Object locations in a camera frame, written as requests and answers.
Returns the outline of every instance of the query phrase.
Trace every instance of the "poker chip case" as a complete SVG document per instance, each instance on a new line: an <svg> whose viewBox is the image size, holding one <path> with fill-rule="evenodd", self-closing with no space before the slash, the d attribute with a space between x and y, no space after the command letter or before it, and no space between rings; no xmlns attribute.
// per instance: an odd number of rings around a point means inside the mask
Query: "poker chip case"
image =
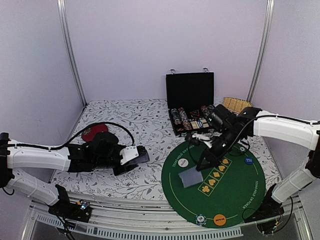
<svg viewBox="0 0 320 240"><path fill-rule="evenodd" d="M178 137L213 132L203 106L214 104L214 73L174 73L165 78L168 115Z"/></svg>

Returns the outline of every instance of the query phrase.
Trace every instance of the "white circle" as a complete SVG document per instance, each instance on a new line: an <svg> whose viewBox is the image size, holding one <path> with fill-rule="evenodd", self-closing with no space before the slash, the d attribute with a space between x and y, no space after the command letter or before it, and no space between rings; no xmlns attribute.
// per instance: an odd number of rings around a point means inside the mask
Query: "white circle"
<svg viewBox="0 0 320 240"><path fill-rule="evenodd" d="M185 168L186 166L188 166L188 164L189 164L189 162L188 162L188 160L185 159L185 158L181 158L181 159L179 159L179 161L178 161L178 165L179 165L180 167L182 167L182 168Z"/></svg>
<svg viewBox="0 0 320 240"><path fill-rule="evenodd" d="M197 216L196 219L198 220L198 222L202 223L205 221L205 218L203 216Z"/></svg>

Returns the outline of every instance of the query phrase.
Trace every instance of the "yellow heart symbol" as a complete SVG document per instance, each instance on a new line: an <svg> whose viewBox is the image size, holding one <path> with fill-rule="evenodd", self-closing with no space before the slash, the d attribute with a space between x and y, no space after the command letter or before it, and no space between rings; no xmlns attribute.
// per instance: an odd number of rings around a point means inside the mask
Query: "yellow heart symbol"
<svg viewBox="0 0 320 240"><path fill-rule="evenodd" d="M202 187L202 192L204 192L204 193L209 193L209 192L210 192L209 187L208 187L208 186L203 186L203 187Z"/></svg>
<svg viewBox="0 0 320 240"><path fill-rule="evenodd" d="M221 171L221 172L223 172L224 170L225 170L225 166L219 166L219 170Z"/></svg>
<svg viewBox="0 0 320 240"><path fill-rule="evenodd" d="M210 184L211 186L215 185L215 183L216 183L216 180L214 180L214 179L210 179L210 180L209 180L209 184Z"/></svg>

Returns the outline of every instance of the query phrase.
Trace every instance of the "small box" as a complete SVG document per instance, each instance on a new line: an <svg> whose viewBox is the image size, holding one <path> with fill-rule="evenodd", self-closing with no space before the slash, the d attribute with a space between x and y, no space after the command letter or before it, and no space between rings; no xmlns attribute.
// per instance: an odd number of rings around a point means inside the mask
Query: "small box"
<svg viewBox="0 0 320 240"><path fill-rule="evenodd" d="M168 74L165 83L168 114L174 134L179 137L185 137L187 133L211 135L214 129L207 123L201 107L214 104L214 73ZM183 124L175 124L171 110L180 108L185 110L192 129L186 130Z"/></svg>

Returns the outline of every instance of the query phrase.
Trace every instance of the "blue circle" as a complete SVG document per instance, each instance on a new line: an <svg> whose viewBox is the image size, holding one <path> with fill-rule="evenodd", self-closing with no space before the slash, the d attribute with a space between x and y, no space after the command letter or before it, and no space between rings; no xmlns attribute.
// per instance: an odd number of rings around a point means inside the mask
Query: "blue circle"
<svg viewBox="0 0 320 240"><path fill-rule="evenodd" d="M244 162L248 165L252 165L254 164L254 160L252 159L252 157L249 157L247 156L245 159L244 159Z"/></svg>

